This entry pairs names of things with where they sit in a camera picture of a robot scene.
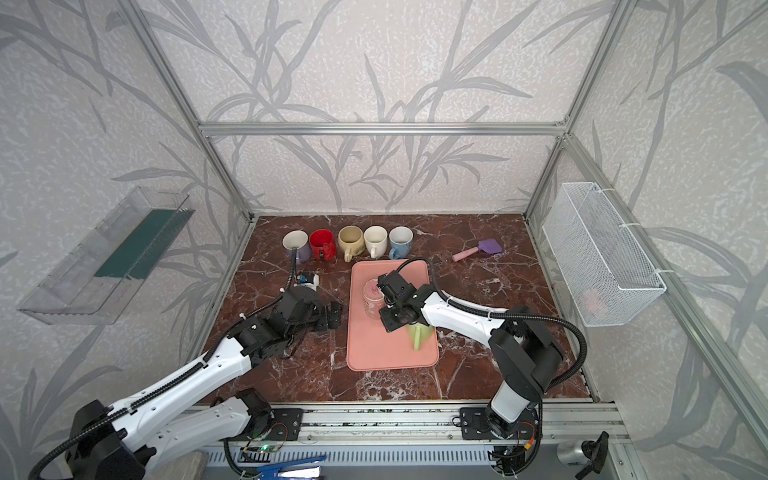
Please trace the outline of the pink patterned mug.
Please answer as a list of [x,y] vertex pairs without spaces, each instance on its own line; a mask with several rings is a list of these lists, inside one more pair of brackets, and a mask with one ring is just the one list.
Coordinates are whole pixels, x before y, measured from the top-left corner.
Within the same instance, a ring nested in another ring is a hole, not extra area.
[[376,278],[368,280],[363,286],[363,307],[366,315],[374,320],[380,320],[380,310],[386,307],[385,297],[378,288]]

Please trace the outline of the light green mug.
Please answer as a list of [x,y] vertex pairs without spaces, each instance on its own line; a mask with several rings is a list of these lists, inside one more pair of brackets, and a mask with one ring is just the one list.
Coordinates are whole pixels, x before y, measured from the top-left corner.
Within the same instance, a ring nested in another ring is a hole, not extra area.
[[429,325],[414,323],[406,326],[406,332],[412,343],[413,350],[419,351],[422,345],[432,337],[434,328]]

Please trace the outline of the red mug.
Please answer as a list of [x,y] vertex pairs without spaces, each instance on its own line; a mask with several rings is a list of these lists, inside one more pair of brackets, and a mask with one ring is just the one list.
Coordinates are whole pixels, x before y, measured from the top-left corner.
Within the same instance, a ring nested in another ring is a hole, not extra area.
[[331,261],[337,255],[335,236],[328,229],[315,230],[309,236],[309,244],[314,257],[320,261]]

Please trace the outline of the blue dotted mug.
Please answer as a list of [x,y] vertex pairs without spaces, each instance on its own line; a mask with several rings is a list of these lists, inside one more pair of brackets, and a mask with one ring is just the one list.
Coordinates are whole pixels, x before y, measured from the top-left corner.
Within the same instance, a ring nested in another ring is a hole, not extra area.
[[414,234],[406,226],[397,226],[389,232],[389,258],[391,260],[406,259],[411,252]]

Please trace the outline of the lavender purple mug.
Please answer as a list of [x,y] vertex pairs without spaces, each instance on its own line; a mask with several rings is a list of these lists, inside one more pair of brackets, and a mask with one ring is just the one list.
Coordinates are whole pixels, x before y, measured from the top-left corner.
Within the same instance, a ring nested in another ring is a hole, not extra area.
[[297,264],[306,263],[312,258],[313,252],[309,243],[309,235],[303,230],[293,230],[282,240],[283,247],[288,253],[293,252]]

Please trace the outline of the white mug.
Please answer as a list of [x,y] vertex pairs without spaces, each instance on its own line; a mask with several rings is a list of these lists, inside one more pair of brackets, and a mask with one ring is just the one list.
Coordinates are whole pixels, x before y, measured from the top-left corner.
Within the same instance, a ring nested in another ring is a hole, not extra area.
[[388,231],[384,227],[368,227],[364,231],[364,241],[371,259],[379,259],[388,253]]

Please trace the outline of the beige speckled round mug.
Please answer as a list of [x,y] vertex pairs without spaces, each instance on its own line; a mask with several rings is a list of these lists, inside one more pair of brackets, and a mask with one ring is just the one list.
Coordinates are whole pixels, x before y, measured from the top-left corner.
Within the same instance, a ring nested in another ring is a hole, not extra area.
[[343,227],[338,234],[338,245],[346,263],[365,251],[364,232],[357,226]]

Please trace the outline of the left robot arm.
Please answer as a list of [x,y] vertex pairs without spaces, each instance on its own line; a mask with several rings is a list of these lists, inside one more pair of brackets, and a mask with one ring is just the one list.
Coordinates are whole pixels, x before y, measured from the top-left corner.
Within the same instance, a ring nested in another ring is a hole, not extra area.
[[307,286],[294,286],[243,315],[200,357],[154,385],[106,406],[93,401],[75,415],[75,443],[65,452],[76,479],[141,479],[147,471],[241,434],[274,424],[268,402],[254,389],[192,415],[186,409],[229,381],[281,355],[309,331],[335,330],[343,306],[324,303]]

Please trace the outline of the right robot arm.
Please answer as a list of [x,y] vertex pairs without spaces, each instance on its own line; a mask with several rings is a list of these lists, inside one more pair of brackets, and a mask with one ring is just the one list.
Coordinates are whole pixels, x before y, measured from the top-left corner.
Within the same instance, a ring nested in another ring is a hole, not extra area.
[[432,283],[415,287],[398,269],[379,276],[377,289],[384,297],[379,316],[386,331],[437,327],[492,351],[502,382],[486,407],[486,430],[500,439],[511,437],[521,416],[572,374],[561,369],[565,351],[546,326],[559,324],[558,318],[535,315],[525,307],[482,307],[451,297]]

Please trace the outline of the pink plastic tray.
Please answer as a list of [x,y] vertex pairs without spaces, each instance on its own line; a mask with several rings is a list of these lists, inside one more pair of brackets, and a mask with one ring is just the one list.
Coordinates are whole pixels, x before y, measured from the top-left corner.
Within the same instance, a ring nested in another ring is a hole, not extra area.
[[414,350],[405,328],[388,333],[379,318],[371,318],[365,311],[364,285],[402,263],[403,260],[366,260],[352,266],[346,362],[353,371],[431,367],[439,359],[436,333]]

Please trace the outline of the purple pink spatula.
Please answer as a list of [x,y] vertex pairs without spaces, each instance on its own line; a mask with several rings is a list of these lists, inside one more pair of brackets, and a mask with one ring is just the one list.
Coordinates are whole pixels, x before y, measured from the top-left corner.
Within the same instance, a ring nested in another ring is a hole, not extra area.
[[503,252],[503,247],[495,239],[480,240],[475,247],[454,254],[452,256],[452,261],[459,262],[478,252],[486,253],[488,255],[496,255]]

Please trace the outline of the black clamp knob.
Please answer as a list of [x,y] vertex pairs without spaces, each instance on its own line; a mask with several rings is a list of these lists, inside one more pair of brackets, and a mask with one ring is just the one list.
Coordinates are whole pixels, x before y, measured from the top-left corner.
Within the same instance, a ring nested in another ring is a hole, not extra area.
[[576,480],[600,474],[605,466],[610,435],[603,431],[596,440],[569,440],[557,446],[557,458],[565,466],[579,467]]

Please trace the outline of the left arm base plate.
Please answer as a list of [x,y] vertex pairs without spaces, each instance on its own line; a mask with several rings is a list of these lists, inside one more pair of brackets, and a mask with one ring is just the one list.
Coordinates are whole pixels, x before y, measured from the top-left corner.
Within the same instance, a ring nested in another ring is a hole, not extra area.
[[304,411],[300,408],[277,408],[251,420],[242,435],[257,441],[297,441]]

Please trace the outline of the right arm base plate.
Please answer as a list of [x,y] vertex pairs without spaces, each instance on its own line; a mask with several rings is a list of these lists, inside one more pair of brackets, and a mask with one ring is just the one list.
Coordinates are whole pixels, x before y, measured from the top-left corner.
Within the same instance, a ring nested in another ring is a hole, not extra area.
[[464,407],[451,419],[463,440],[511,440],[526,443],[537,437],[538,414],[525,409],[515,422],[507,422],[486,407]]

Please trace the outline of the blue handled tool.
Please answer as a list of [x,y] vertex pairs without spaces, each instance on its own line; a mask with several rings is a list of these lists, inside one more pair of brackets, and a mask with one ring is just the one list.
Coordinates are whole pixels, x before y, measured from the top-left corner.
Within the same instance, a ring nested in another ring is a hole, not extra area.
[[257,468],[256,478],[261,480],[313,480],[321,478],[321,463],[325,455],[293,461],[270,463]]

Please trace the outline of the aluminium front rail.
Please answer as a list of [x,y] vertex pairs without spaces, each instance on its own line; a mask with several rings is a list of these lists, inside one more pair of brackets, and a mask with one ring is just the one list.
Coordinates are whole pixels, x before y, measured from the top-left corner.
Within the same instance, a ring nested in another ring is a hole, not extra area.
[[[151,467],[175,460],[193,450],[224,438],[249,440],[255,446],[276,445],[321,448],[325,446],[452,446],[512,445],[511,440],[463,440],[461,430],[451,424],[464,407],[485,407],[480,403],[394,402],[394,403],[303,403],[279,404],[277,408],[304,411],[297,441],[257,441],[242,433],[252,419],[245,403],[230,399],[207,409],[192,409],[173,420],[160,420],[158,408],[144,415],[135,413],[115,422],[116,431],[131,451],[155,449]],[[593,439],[603,431],[610,440],[626,443],[628,431],[617,408],[610,404],[547,402],[538,420],[537,437],[543,444]]]

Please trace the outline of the clear plastic wall shelf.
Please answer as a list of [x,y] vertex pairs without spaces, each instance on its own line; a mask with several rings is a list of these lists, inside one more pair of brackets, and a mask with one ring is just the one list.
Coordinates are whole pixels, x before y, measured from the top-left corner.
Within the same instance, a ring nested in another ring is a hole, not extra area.
[[181,192],[134,188],[19,304],[47,325],[111,325],[195,213]]

